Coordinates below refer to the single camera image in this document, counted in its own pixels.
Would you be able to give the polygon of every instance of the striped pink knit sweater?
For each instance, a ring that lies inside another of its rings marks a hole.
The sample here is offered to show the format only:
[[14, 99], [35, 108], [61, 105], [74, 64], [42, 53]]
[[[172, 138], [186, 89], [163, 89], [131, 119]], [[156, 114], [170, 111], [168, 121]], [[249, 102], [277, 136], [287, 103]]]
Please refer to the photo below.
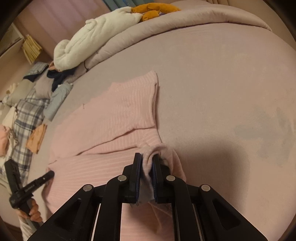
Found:
[[152, 156], [161, 155], [171, 173], [185, 179], [175, 151], [161, 143], [155, 124], [157, 75], [154, 71], [125, 83], [113, 83], [108, 91], [81, 106], [55, 131], [51, 146], [53, 182], [44, 189], [54, 213], [84, 184], [103, 185], [143, 154], [142, 204], [123, 204], [121, 240], [173, 240], [172, 217], [155, 204], [148, 172]]

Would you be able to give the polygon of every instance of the plush toy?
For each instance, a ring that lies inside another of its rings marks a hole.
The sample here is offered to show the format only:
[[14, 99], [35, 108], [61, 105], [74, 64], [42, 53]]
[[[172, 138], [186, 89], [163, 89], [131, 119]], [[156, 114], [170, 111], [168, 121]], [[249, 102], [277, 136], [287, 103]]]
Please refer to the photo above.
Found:
[[164, 14], [170, 13], [170, 12], [177, 12], [180, 11], [178, 7], [166, 4], [166, 3], [147, 3], [143, 5], [139, 5], [137, 7], [133, 7], [131, 11], [133, 13], [142, 13], [142, 21], [146, 21], [152, 18], [159, 17], [159, 13], [162, 12]]

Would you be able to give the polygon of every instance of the white fabric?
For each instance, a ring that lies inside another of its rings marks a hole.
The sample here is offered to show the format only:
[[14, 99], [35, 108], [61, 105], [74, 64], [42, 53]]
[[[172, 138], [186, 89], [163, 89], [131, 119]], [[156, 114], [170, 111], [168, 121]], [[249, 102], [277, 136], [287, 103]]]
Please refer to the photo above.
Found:
[[8, 145], [8, 150], [7, 150], [6, 156], [0, 157], [0, 167], [2, 169], [4, 168], [4, 163], [10, 159], [10, 157], [12, 155], [12, 151], [17, 144], [17, 140], [15, 138], [15, 135], [14, 135], [14, 132], [12, 129], [9, 131], [8, 142], [9, 142], [9, 145]]
[[54, 49], [54, 65], [59, 71], [72, 69], [86, 60], [109, 39], [137, 24], [140, 13], [122, 7], [98, 18], [85, 21], [71, 40], [62, 40]]
[[16, 112], [15, 107], [13, 106], [10, 108], [9, 112], [7, 113], [5, 118], [3, 119], [2, 125], [7, 126], [10, 129], [12, 129], [13, 123], [16, 118], [17, 118], [17, 112]]
[[20, 220], [20, 229], [22, 231], [22, 239], [27, 241], [29, 237], [33, 234], [31, 227], [27, 224], [26, 220], [22, 217], [19, 217]]

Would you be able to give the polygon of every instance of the plaid fabric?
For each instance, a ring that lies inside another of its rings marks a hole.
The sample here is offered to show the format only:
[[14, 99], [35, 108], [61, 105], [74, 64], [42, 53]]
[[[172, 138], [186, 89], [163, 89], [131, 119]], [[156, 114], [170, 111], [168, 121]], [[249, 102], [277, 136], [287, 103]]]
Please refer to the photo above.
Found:
[[[41, 125], [44, 115], [43, 110], [48, 106], [49, 99], [36, 99], [35, 89], [32, 89], [25, 99], [21, 99], [17, 105], [17, 119], [13, 125], [13, 131], [17, 138], [11, 159], [18, 163], [21, 181], [27, 183], [29, 169], [33, 153], [26, 148], [26, 142], [32, 131]], [[2, 177], [7, 181], [6, 173], [2, 170]]]

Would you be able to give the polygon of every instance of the black handle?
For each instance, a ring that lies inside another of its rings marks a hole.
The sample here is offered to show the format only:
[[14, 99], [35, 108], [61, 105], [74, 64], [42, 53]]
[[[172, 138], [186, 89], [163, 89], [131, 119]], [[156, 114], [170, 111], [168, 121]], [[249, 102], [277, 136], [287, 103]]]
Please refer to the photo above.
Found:
[[[28, 216], [30, 216], [30, 210], [33, 207], [32, 205], [32, 199], [29, 199], [26, 203], [22, 204], [20, 206], [20, 209], [24, 211]], [[34, 233], [38, 228], [41, 227], [43, 222], [37, 223], [34, 221], [31, 221], [29, 218], [26, 219], [27, 224], [30, 226], [32, 229], [32, 232]]]

